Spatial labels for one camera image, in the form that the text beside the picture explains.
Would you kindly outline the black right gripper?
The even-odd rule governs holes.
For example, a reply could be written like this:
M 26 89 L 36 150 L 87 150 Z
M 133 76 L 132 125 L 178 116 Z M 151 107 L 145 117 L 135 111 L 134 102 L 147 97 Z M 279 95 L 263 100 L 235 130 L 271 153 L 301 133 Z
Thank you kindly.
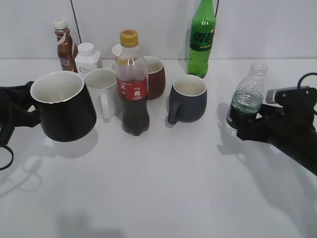
M 237 137 L 243 141 L 270 143 L 279 149 L 316 149 L 317 132 L 313 126 L 317 90 L 301 87 L 295 91 L 297 101 L 288 103 L 282 99 L 280 107 L 269 107 L 270 119 L 257 119 L 259 107 L 229 107 L 229 126 L 237 129 Z M 272 135 L 266 131 L 269 124 Z

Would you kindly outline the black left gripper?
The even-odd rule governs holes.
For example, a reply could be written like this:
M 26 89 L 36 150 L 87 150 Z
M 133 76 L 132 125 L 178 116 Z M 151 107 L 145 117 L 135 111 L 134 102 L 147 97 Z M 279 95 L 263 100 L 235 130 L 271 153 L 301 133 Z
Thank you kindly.
M 7 145 L 16 127 L 35 127 L 41 123 L 30 94 L 34 81 L 25 85 L 0 88 L 0 144 Z

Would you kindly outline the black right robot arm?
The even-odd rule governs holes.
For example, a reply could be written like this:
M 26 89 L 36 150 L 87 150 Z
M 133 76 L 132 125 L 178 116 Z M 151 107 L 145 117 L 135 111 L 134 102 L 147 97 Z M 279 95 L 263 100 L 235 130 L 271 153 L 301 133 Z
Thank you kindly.
M 237 126 L 241 140 L 271 144 L 313 174 L 317 173 L 317 131 L 313 125 L 313 108 L 317 103 L 316 88 L 284 88 L 270 90 L 272 103 L 263 104 L 255 113 L 230 109 L 230 117 Z

